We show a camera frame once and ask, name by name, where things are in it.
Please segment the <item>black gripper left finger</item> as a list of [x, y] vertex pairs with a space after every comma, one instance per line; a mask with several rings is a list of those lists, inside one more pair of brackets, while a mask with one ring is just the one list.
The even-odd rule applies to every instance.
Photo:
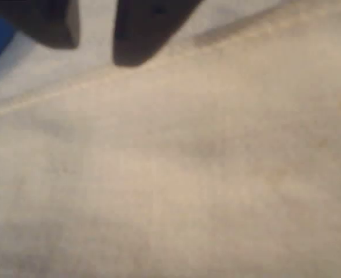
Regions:
[[76, 49], [79, 46], [78, 1], [0, 1], [0, 16], [43, 46], [52, 49]]

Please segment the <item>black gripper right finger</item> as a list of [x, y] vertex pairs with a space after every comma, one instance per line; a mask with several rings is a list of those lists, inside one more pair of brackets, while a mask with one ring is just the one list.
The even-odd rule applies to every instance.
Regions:
[[199, 1], [117, 1], [112, 59], [121, 67], [150, 60], [185, 24]]

